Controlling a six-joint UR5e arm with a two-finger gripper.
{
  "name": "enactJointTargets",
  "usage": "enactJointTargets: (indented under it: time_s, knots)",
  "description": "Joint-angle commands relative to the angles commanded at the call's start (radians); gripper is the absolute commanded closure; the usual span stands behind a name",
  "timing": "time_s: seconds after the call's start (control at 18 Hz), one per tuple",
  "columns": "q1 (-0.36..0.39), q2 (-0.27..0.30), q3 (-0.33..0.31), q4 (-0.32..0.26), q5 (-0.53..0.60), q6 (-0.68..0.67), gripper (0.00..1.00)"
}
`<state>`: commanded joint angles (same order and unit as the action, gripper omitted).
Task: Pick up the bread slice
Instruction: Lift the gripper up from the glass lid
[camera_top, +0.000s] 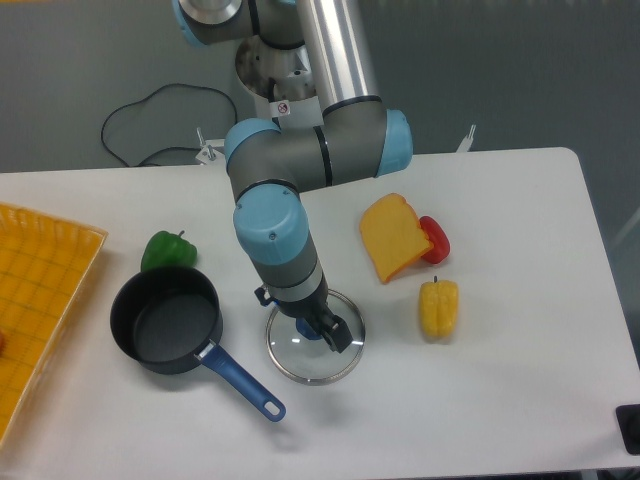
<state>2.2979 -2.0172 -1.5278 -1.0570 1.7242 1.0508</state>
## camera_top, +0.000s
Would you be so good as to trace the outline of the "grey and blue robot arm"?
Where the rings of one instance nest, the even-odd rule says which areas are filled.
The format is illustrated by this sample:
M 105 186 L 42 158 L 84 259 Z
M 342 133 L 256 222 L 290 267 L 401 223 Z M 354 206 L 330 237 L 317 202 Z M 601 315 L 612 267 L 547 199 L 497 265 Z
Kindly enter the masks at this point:
M 406 117 L 380 98 L 359 5 L 177 1 L 173 10 L 184 36 L 196 45 L 256 39 L 303 56 L 321 123 L 293 129 L 276 117 L 237 123 L 224 141 L 226 171 L 236 236 L 262 280 L 260 302 L 305 320 L 330 349 L 342 352 L 352 334 L 329 308 L 300 196 L 403 170 L 413 155 Z

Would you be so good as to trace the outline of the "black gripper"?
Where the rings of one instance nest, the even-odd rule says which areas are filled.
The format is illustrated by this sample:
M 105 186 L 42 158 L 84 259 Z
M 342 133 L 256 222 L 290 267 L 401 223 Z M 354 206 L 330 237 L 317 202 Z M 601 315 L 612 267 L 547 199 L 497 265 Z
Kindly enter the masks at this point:
M 329 309 L 326 285 L 318 286 L 310 296 L 291 302 L 268 296 L 265 286 L 258 287 L 254 294 L 262 306 L 274 304 L 275 311 L 290 318 L 304 319 L 333 351 L 342 353 L 351 345 L 353 337 L 346 321 L 339 316 L 333 317 Z

